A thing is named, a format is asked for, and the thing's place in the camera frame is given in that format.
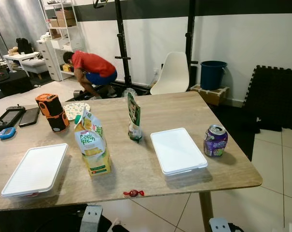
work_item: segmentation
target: white tile floor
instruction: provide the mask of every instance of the white tile floor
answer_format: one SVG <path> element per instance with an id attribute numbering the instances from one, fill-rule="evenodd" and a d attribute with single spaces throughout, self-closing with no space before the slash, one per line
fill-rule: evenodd
<path id="1" fill-rule="evenodd" d="M 62 102 L 82 89 L 72 80 L 51 82 L 23 94 L 0 99 L 0 115 L 8 106 L 36 104 L 41 93 L 57 93 Z M 292 232 L 292 130 L 262 130 L 255 136 L 252 163 L 261 187 L 212 193 L 215 217 L 224 217 L 245 232 Z M 151 197 L 100 203 L 103 215 L 118 218 L 131 232 L 202 232 L 198 194 Z"/>

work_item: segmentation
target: white table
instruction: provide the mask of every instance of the white table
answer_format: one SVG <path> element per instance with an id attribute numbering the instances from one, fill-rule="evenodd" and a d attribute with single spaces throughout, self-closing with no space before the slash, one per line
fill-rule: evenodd
<path id="1" fill-rule="evenodd" d="M 22 54 L 17 54 L 17 55 L 14 55 L 14 56 L 4 55 L 3 58 L 5 59 L 5 61 L 7 63 L 7 67 L 9 67 L 10 71 L 13 71 L 13 68 L 12 68 L 11 64 L 9 63 L 9 60 L 18 60 L 19 63 L 20 63 L 20 66 L 22 67 L 22 69 L 29 76 L 29 73 L 27 72 L 27 70 L 22 65 L 22 61 L 25 60 L 25 59 L 36 57 L 38 54 L 39 54 L 39 52 L 33 52 L 33 53 L 23 54 L 23 55 Z"/>

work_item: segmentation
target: black bag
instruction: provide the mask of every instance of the black bag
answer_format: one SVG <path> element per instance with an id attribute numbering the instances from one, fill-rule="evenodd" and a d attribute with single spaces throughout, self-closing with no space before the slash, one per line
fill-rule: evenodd
<path id="1" fill-rule="evenodd" d="M 29 54 L 29 53 L 33 52 L 31 44 L 28 42 L 27 39 L 18 38 L 18 39 L 16 39 L 16 43 L 18 46 L 18 53 L 19 54 L 21 54 L 22 52 L 24 52 L 25 54 Z"/>

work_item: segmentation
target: white chair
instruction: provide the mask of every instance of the white chair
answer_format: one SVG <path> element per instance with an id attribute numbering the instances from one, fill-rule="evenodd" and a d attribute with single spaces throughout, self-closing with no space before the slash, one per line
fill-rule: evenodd
<path id="1" fill-rule="evenodd" d="M 161 75 L 150 89 L 151 94 L 180 93 L 189 87 L 189 69 L 184 52 L 170 52 L 166 56 Z"/>

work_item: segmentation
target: soda can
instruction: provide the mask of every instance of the soda can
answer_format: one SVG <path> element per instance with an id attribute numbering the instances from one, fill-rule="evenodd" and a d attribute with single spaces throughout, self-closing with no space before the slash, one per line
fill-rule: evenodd
<path id="1" fill-rule="evenodd" d="M 204 139 L 204 152 L 210 157 L 222 155 L 227 145 L 228 135 L 226 129 L 221 125 L 211 125 L 206 131 Z"/>

